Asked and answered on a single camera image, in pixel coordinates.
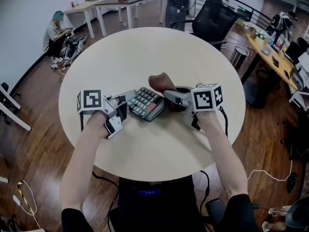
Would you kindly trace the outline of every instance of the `desk leg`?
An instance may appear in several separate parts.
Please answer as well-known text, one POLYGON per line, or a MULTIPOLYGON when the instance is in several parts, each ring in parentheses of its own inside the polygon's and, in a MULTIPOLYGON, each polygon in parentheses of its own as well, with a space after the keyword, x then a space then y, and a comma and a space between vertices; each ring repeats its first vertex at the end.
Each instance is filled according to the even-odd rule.
POLYGON ((24 121, 18 118, 15 114, 13 114, 9 109, 7 109, 1 102, 0 102, 0 110, 2 110, 8 117, 14 120, 17 124, 21 127, 25 128, 26 130, 30 131, 31 127, 27 125, 24 121))
POLYGON ((89 16, 89 11, 88 11, 88 10, 85 10, 85 11, 84 11, 84 14, 85 14, 86 22, 87 22, 87 25, 88 25, 90 37, 91 37, 92 39, 94 39, 95 35, 94 35, 94 33, 93 33, 93 30, 92 30, 91 21, 90 21, 90 16, 89 16))
POLYGON ((248 79, 248 77, 250 76, 250 74, 252 73, 252 71, 255 69, 256 65, 258 64, 258 62, 260 61, 261 56, 257 53, 254 57, 254 59, 252 60, 250 66, 248 67, 248 69, 246 70, 245 74, 242 76, 241 78, 241 83, 244 84, 245 81, 248 79))
POLYGON ((122 22, 121 7, 117 7, 117 9, 118 9, 119 22, 122 22))
POLYGON ((164 0, 161 0, 161 15, 160 15, 160 20, 159 22, 163 22, 163 14, 164 14, 164 0))
POLYGON ((135 19, 138 17, 138 4, 135 5, 135 19))
POLYGON ((0 85, 0 92, 4 94, 5 98, 8 99, 15 107, 20 109, 20 105, 4 90, 4 88, 0 85))
POLYGON ((100 22, 100 26, 101 26, 101 30, 102 30, 102 35, 103 35, 103 37, 105 37, 107 34, 106 34, 105 26, 104 26, 101 7, 96 6, 96 11, 97 11, 98 21, 100 22))
POLYGON ((127 13, 127 23, 129 25, 129 29, 132 29, 133 28, 133 23, 132 23, 132 8, 131 6, 127 6, 126 7, 126 13, 127 13))

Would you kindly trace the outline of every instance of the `office chair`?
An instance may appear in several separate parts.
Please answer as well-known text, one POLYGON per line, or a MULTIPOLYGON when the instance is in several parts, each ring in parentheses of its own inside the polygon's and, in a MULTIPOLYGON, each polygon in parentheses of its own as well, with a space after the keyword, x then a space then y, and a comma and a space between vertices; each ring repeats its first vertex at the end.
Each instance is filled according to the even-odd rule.
POLYGON ((193 35, 207 41, 220 51, 221 45, 230 31, 238 14, 222 4, 218 0, 206 1, 194 20, 172 22, 170 28, 178 23, 192 23, 193 35))

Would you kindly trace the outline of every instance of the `hardwood floor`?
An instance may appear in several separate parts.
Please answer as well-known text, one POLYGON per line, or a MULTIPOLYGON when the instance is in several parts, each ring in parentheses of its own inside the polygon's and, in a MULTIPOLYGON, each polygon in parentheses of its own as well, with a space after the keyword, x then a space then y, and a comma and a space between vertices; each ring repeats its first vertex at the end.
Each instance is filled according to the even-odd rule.
MULTIPOLYGON (((159 24, 160 4, 153 1, 139 7, 139 18, 134 20, 135 27, 163 27, 159 24)), ((107 34, 126 30, 118 21, 118 14, 104 16, 107 34)), ((89 47, 102 38, 98 21, 92 23, 95 38, 88 38, 85 47, 89 47)), ((77 35, 88 33, 87 27, 77 35)), ((241 45, 248 44, 245 32, 235 26, 228 34, 228 41, 241 45)), ((227 47, 234 49, 233 44, 227 47)), ((222 53, 229 58, 231 52, 222 49, 222 53)), ((239 70, 240 76, 248 67, 245 61, 239 70)), ((21 97, 16 97, 22 109, 17 116, 28 123, 32 130, 27 132, 20 126, 12 123, 10 126, 0 118, 0 176, 7 177, 8 184, 0 183, 0 214, 10 217, 16 214, 17 220, 28 230, 34 230, 37 225, 34 219, 18 207, 12 199, 13 194, 20 198, 17 192, 17 182, 26 180, 33 190, 38 212, 36 219, 40 226, 47 231, 61 231, 59 183, 71 158, 73 147, 66 138, 58 115, 58 95, 61 87, 59 71, 49 68, 50 58, 44 58, 30 73, 18 88, 21 97)), ((288 103, 284 84, 274 90, 267 98, 265 108, 256 110, 247 105, 246 116, 242 130, 235 141, 233 148, 244 164, 247 175, 253 169, 264 169, 271 175, 285 179, 289 174, 289 151, 280 144, 284 137, 282 120, 288 119, 297 124, 297 114, 288 103)), ((106 173, 97 167, 96 174, 118 181, 118 177, 106 173)), ((210 176, 211 191, 207 201, 221 198, 227 201, 225 191, 221 185, 215 164, 205 171, 210 176)), ((253 203, 262 207, 281 207, 292 204, 297 197, 302 171, 301 163, 293 161, 293 172, 299 176, 296 187, 288 194, 286 182, 278 182, 264 173, 254 173, 249 179, 249 195, 253 203)), ((204 197, 207 180, 202 173, 193 175, 196 187, 197 204, 204 197)), ((30 192, 23 186, 23 193, 30 202, 30 192)), ((116 188, 110 183, 92 178, 89 193, 84 203, 84 214, 94 231, 108 231, 107 211, 116 188)), ((255 211, 258 224, 267 218, 267 210, 255 211)))

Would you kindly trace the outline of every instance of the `mesh chair back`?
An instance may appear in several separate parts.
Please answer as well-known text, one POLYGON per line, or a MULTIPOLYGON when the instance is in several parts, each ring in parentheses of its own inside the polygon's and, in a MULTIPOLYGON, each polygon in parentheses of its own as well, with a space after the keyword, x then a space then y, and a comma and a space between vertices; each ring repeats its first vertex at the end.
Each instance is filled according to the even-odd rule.
POLYGON ((193 33, 207 42, 224 40, 238 17, 217 0, 206 1, 192 23, 193 33))

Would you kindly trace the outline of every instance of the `black device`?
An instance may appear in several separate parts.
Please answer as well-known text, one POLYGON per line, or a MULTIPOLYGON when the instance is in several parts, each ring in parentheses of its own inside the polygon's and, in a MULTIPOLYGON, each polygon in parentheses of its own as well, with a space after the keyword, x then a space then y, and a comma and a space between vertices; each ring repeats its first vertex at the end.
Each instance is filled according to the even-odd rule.
POLYGON ((285 74, 286 78, 290 80, 289 74, 286 70, 284 70, 284 74, 285 74))
POLYGON ((140 118, 150 122, 166 107, 164 98, 145 87, 138 90, 138 95, 127 103, 129 110, 140 118))
POLYGON ((275 65, 277 68, 279 68, 279 62, 278 62, 274 57, 272 57, 272 61, 273 61, 274 65, 275 65))

